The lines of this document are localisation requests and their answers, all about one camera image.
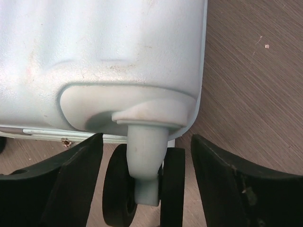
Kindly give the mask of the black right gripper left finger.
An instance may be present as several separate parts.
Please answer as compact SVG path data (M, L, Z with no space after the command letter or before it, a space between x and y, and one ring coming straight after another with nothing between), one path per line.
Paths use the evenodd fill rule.
M97 133L42 162L0 176L2 227L84 227L103 155Z

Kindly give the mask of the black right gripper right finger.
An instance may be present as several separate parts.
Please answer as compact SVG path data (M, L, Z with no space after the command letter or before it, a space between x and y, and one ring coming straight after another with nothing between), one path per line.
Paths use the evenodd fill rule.
M303 178L257 165L193 135L191 156L209 227L300 227Z

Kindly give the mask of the mint green suitcase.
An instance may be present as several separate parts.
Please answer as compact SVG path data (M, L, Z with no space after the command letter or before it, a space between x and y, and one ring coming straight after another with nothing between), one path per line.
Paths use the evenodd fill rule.
M103 218L128 227L137 205L183 224L185 151L202 91L206 0L3 0L0 147L8 138L118 142Z

